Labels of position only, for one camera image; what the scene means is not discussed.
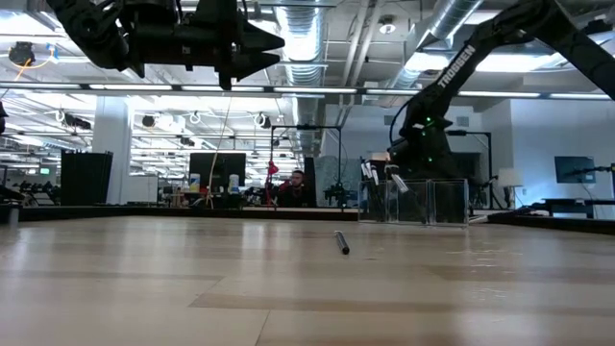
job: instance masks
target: monitor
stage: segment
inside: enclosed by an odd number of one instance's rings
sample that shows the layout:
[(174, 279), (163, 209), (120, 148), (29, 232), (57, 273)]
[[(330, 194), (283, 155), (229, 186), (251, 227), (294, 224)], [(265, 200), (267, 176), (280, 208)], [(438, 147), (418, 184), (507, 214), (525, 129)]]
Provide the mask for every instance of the monitor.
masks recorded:
[(596, 172), (580, 172), (594, 168), (591, 157), (555, 157), (558, 184), (595, 184)]
[[(190, 174), (201, 175), (201, 187), (209, 184), (209, 173), (213, 162), (213, 153), (193, 153), (190, 154)], [(213, 174), (211, 175), (211, 185), (216, 188), (229, 185), (229, 176), (236, 174), (239, 176), (239, 186), (246, 185), (246, 154), (245, 153), (224, 153), (218, 154)]]

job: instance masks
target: column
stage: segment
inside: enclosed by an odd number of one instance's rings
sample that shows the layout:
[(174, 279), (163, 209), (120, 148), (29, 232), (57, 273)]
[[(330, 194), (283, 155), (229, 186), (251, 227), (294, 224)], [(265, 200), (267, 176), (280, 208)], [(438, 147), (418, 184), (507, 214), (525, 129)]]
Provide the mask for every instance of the column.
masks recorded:
[(134, 114), (126, 97), (99, 96), (94, 118), (93, 153), (113, 153), (107, 203), (126, 204)]

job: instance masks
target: person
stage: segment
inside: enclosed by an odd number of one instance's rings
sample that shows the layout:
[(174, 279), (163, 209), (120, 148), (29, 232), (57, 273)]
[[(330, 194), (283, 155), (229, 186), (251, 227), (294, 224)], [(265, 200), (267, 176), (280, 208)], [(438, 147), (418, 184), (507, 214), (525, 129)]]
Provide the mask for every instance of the person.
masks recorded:
[(280, 186), (278, 206), (283, 208), (308, 207), (315, 208), (316, 201), (310, 196), (305, 184), (306, 174), (302, 170), (292, 172), (289, 184)]

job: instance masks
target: ceiling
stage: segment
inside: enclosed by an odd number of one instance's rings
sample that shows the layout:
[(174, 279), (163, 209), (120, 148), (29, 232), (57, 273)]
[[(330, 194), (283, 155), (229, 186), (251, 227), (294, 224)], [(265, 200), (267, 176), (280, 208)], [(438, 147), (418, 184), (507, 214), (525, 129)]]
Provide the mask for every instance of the ceiling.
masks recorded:
[[(379, 17), (374, 16), (375, 1), (370, 3), (370, 8), (366, 12), (365, 22), (359, 28), (357, 24), (357, 14), (361, 3), (357, 0), (330, 1), (304, 1), (308, 7), (325, 6), (319, 8), (324, 14), (324, 27), (322, 30), (321, 43), (324, 45), (324, 52), (320, 59), (312, 62), (293, 61), (290, 62), (286, 55), (278, 50), (283, 62), (262, 70), (241, 81), (239, 85), (254, 86), (286, 86), (289, 84), (288, 70), (297, 66), (318, 66), (322, 69), (323, 78), (320, 85), (315, 87), (344, 87), (348, 86), (344, 82), (344, 69), (348, 63), (349, 50), (353, 33), (359, 31), (360, 39), (355, 60), (361, 49), (362, 42), (369, 42), (363, 63), (353, 61), (351, 67), (353, 71), (358, 69), (356, 86), (386, 86), (388, 81), (395, 78), (398, 72), (406, 65), (408, 56), (405, 53), (405, 42), (408, 31), (413, 24), (427, 20), (430, 17), (435, 1), (404, 1), (404, 0), (383, 0)], [(484, 1), (479, 9), (474, 12), (466, 24), (455, 34), (451, 47), (443, 51), (442, 42), (435, 43), (425, 48), (422, 54), (430, 57), (439, 56), (446, 58), (441, 66), (444, 67), (462, 46), (462, 42), (473, 32), (474, 27), (483, 20), (491, 18), (501, 9), (513, 4), (515, 1)], [(19, 82), (63, 82), (63, 83), (88, 83), (88, 84), (113, 84), (113, 83), (151, 83), (151, 84), (198, 84), (216, 85), (217, 76), (211, 67), (195, 67), (194, 71), (188, 72), (182, 66), (172, 65), (147, 65), (146, 77), (140, 79), (130, 70), (119, 72), (116, 70), (102, 69), (95, 66), (81, 52), (63, 32), (63, 28), (54, 15), (45, 12), (45, 9), (33, 9), (30, 1), (10, 1), (7, 5), (0, 5), (4, 10), (0, 11), (0, 52), (9, 52), (16, 41), (31, 41), (34, 44), (33, 51), (36, 54), (36, 62), (33, 69), (21, 71), (20, 66), (14, 65), (9, 61), (7, 54), (0, 53), (0, 80)], [(253, 18), (253, 23), (263, 30), (278, 33), (278, 24), (270, 19), (275, 19), (276, 9), (266, 6), (272, 2), (260, 2), (263, 19)], [(195, 1), (184, 1), (185, 7), (195, 5)], [(599, 13), (609, 13), (612, 1), (596, 0), (576, 0), (566, 1), (564, 7), (571, 13), (572, 17), (583, 18), (583, 16), (595, 16)], [(250, 14), (253, 15), (254, 3), (248, 1)], [(392, 15), (392, 23), (395, 31), (391, 34), (382, 34), (376, 30), (368, 37), (370, 23), (378, 21), (383, 15)], [(615, 53), (615, 40), (613, 35), (602, 37), (599, 43), (611, 54)], [(50, 46), (56, 50), (51, 53)], [(466, 83), (465, 90), (498, 90), (498, 91), (593, 91), (595, 87), (570, 64), (562, 59), (557, 59), (555, 52), (540, 42), (506, 48), (497, 51), (494, 55), (499, 58), (507, 58), (498, 64), (490, 64), (491, 68), (487, 71), (476, 72)], [(535, 71), (531, 72), (504, 72), (511, 65), (526, 63), (515, 61), (514, 59), (523, 57), (551, 57), (552, 59), (544, 64), (536, 65)], [(416, 80), (414, 87), (424, 87), (428, 85), (436, 76), (430, 69), (422, 72)], [(14, 132), (38, 133), (36, 136), (5, 136), (5, 151), (24, 152), (35, 151), (42, 153), (38, 156), (11, 155), (5, 156), (3, 162), (18, 163), (21, 161), (40, 161), (40, 157), (56, 156), (59, 148), (73, 148), (87, 150), (91, 146), (91, 131), (75, 130), (62, 125), (62, 117), (69, 113), (82, 118), (96, 126), (95, 94), (59, 94), (43, 93), (35, 90), (12, 89), (6, 92), (3, 98), (4, 106), (8, 118), (8, 130)], [(377, 124), (383, 126), (382, 117), (394, 113), (396, 107), (403, 103), (403, 98), (395, 100), (384, 100), (368, 103), (354, 102), (352, 111), (348, 116), (348, 121), (344, 124), (344, 131), (369, 132)], [(315, 117), (314, 122), (321, 125), (339, 125), (336, 121), (339, 118), (339, 107), (331, 107), (331, 104), (339, 103), (339, 98), (317, 99), (316, 102), (326, 102), (327, 107), (320, 108), (324, 114), (322, 117)], [(262, 129), (257, 125), (255, 117), (263, 114), (268, 116), (273, 124), (277, 125), (296, 125), (297, 110), (293, 105), (297, 102), (292, 97), (286, 95), (263, 95), (261, 97), (224, 97), (211, 96), (180, 96), (180, 95), (159, 95), (153, 92), (151, 95), (131, 95), (127, 97), (127, 102), (135, 111), (135, 129), (133, 140), (133, 163), (134, 172), (149, 170), (159, 172), (161, 175), (182, 176), (184, 171), (171, 171), (168, 169), (168, 162), (164, 153), (153, 153), (140, 151), (138, 149), (166, 148), (168, 150), (202, 149), (211, 150), (214, 148), (231, 150), (266, 151), (269, 147), (268, 136), (270, 130)], [(480, 112), (480, 100), (472, 98), (455, 99), (454, 106), (461, 107), (464, 111), (468, 109), (472, 112)], [(142, 118), (145, 115), (154, 116), (158, 125), (153, 128), (146, 128), (142, 125)], [(45, 136), (41, 133), (53, 133), (57, 136)], [(77, 133), (77, 136), (61, 136), (61, 133)], [(192, 137), (195, 141), (194, 147), (186, 147), (180, 140), (172, 135), (182, 133), (186, 137)], [(243, 139), (228, 139), (235, 136)], [(304, 154), (315, 154), (298, 152), (298, 136), (293, 133), (286, 133), (284, 137), (288, 140), (281, 140), (277, 150), (287, 152), (288, 169), (302, 165)], [(312, 148), (318, 147), (319, 137), (316, 136)], [(147, 156), (153, 159), (145, 163), (142, 158)], [(261, 161), (255, 161), (255, 167), (261, 167), (266, 162), (266, 155)], [(262, 176), (264, 166), (255, 168), (249, 175), (257, 179)]]

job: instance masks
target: desk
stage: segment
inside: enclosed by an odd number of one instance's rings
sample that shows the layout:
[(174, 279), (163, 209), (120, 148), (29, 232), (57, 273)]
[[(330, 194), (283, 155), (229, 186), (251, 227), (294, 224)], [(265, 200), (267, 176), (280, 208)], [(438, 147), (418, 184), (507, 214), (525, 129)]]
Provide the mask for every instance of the desk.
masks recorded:
[(615, 200), (578, 200), (571, 198), (546, 198), (545, 207), (549, 216), (555, 213), (584, 213), (588, 219), (594, 218), (594, 206), (615, 206)]

